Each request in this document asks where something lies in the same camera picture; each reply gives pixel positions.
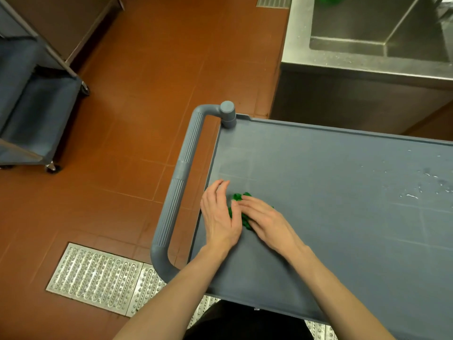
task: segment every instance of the tile floor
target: tile floor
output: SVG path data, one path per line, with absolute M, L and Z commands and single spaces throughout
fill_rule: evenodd
M 150 262 L 193 108 L 267 117 L 288 16 L 256 0 L 124 0 L 83 64 L 60 163 L 0 171 L 0 338 L 111 339 L 127 321 L 45 292 L 68 242 Z M 187 261 L 218 121 L 208 117 L 168 256 Z

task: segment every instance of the person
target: person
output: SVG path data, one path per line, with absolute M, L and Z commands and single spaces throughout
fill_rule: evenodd
M 270 248 L 284 257 L 312 292 L 338 339 L 394 339 L 375 316 L 331 273 L 277 210 L 243 196 L 227 208 L 229 181 L 217 180 L 201 199 L 206 245 L 118 332 L 115 340 L 312 339 L 303 320 L 220 301 L 187 330 L 196 307 L 242 231 L 241 213 Z

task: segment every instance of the cart handle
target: cart handle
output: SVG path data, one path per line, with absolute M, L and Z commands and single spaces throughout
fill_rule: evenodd
M 193 110 L 151 245 L 151 262 L 165 282 L 172 280 L 179 272 L 168 259 L 168 247 L 206 115 L 221 118 L 222 125 L 227 129 L 236 125 L 236 112 L 232 102 L 200 105 Z

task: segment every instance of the cart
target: cart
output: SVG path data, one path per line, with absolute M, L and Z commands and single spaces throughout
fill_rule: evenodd
M 319 259 L 398 339 L 453 332 L 453 143 L 252 119 L 232 102 L 192 114 L 156 228 L 152 263 L 168 282 L 167 251 L 205 115 L 222 119 L 206 186 L 229 179 L 280 211 Z M 189 261 L 206 243 L 198 217 Z M 327 323 L 297 273 L 242 231 L 207 294 Z

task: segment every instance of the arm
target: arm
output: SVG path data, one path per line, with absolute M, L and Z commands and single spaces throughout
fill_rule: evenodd
M 206 245 L 155 297 L 131 318 L 115 340 L 182 339 L 196 307 L 209 283 L 241 231 L 241 210 L 231 203 L 233 218 L 228 214 L 225 192 L 229 181 L 217 180 L 201 199 L 206 226 Z
M 394 340 L 371 312 L 329 271 L 286 219 L 257 198 L 242 196 L 241 210 L 261 240 L 282 255 L 313 293 L 339 339 Z

